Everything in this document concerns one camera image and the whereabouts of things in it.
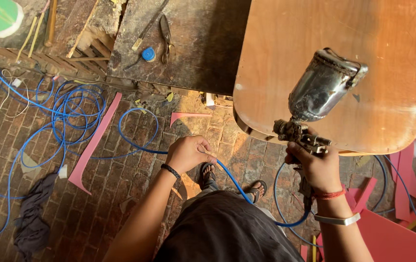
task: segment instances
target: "hand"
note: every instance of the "hand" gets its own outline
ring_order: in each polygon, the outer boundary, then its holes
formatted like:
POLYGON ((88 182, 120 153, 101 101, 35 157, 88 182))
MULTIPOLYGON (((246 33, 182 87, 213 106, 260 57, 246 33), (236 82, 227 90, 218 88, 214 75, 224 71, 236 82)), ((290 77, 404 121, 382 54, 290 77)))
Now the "hand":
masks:
POLYGON ((287 143, 286 164, 292 164, 292 156, 295 156, 302 167, 309 184, 318 194, 336 193, 342 191, 339 178, 339 155, 335 147, 328 146, 328 152, 323 158, 318 158, 306 152, 295 142, 287 143))
POLYGON ((205 149, 211 151, 211 146, 203 136, 180 138, 169 147, 166 164, 179 174, 202 162, 216 164, 216 158, 206 154, 205 149))

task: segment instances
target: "silver bangle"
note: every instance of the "silver bangle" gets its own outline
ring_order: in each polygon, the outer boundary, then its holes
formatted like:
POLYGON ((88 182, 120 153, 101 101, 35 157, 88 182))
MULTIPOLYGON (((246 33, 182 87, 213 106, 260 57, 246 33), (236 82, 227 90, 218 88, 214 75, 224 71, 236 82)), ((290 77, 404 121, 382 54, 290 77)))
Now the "silver bangle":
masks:
POLYGON ((353 223, 357 222, 358 220, 360 220, 360 213, 355 213, 355 215, 353 215, 349 218, 344 218, 344 219, 318 216, 316 214, 315 215, 315 220, 318 221, 318 222, 321 222, 321 223, 326 223, 326 224, 348 226, 348 225, 353 224, 353 223))

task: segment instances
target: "flip-flop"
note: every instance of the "flip-flop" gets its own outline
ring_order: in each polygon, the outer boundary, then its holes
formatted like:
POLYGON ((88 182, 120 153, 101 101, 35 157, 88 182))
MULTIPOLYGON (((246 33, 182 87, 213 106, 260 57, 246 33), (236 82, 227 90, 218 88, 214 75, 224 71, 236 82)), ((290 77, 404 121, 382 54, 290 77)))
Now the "flip-flop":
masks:
POLYGON ((197 178, 197 179, 195 179, 195 181, 197 181, 198 185, 200 186, 200 189, 201 189, 201 190, 203 190, 203 188, 205 187, 205 183, 206 183, 209 179, 212 179, 212 180, 216 181, 216 176, 215 176, 215 173, 213 173, 212 171, 208 172, 208 174, 207 174, 207 176, 205 177, 205 179, 203 179, 203 172, 204 172, 204 171, 205 171, 205 169, 206 169, 208 166, 210 166, 210 165, 215 166, 214 164, 207 163, 207 162, 202 163, 202 164, 201 164, 201 168, 200 168, 200 172, 199 172, 199 174, 198 174, 198 178, 197 178))
POLYGON ((255 182, 252 184, 252 186, 251 186, 249 189, 247 189, 247 190, 245 191, 245 193, 252 193, 252 194, 253 194, 253 196, 254 196, 253 203, 254 203, 254 204, 258 202, 258 198, 260 197, 260 196, 259 196, 260 194, 255 194, 255 193, 258 193, 258 192, 260 191, 260 189, 258 189, 258 188, 253 188, 253 185, 255 185, 255 184, 256 184, 256 183, 258 183, 258 182, 260 182, 260 184, 263 186, 264 191, 263 191, 263 195, 262 195, 262 196, 264 196, 264 195, 266 194, 266 189, 267 189, 268 187, 266 186, 266 182, 264 182, 263 180, 258 180, 258 181, 255 181, 255 182))

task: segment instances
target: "blue lid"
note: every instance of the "blue lid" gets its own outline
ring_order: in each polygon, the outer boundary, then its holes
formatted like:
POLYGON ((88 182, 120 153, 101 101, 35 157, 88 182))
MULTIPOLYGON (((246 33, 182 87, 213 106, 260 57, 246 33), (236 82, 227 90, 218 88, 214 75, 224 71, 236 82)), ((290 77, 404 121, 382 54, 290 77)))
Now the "blue lid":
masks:
POLYGON ((154 50, 153 47, 148 47, 147 49, 143 50, 142 57, 146 61, 151 61, 154 58, 154 50))

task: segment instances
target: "gray pants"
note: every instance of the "gray pants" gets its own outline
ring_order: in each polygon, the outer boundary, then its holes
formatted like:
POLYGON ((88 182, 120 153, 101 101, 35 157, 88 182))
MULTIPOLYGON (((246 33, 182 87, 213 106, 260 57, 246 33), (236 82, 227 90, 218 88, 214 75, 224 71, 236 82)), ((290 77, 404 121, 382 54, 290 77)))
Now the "gray pants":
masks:
MULTIPOLYGON (((184 211, 189 205, 192 205, 193 202, 195 202, 197 199, 199 199, 200 197, 211 193, 213 191, 219 190, 216 184, 211 184, 211 185, 205 185, 205 189, 203 189, 198 195, 194 196, 191 199, 187 199, 187 201, 184 202, 184 204, 182 204, 182 209, 181 212, 184 211)), ((271 212, 269 210, 267 210, 266 208, 263 207, 259 207, 255 204, 253 204, 254 206, 256 206, 258 209, 260 209, 261 211, 263 211, 263 213, 265 213, 268 217, 270 217, 272 220, 276 221, 276 219, 273 217, 273 215, 271 214, 271 212)))

